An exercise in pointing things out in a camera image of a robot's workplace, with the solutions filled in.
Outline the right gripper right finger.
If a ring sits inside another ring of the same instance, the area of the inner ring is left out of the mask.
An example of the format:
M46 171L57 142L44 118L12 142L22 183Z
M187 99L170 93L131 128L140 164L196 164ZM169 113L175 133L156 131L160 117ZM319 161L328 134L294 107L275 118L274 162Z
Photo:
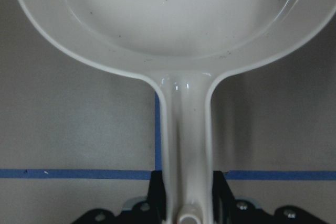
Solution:
M234 197L224 174L213 172L213 216L216 223L259 224L259 223L326 223L302 208L286 205L273 214L256 207L249 200Z

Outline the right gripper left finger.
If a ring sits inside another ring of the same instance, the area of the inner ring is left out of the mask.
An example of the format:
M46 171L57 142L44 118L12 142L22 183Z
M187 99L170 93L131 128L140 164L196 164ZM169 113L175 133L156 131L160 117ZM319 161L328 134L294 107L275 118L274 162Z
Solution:
M120 214L96 208L85 212L73 223L162 223L166 220L166 192L161 171L153 171L147 196Z

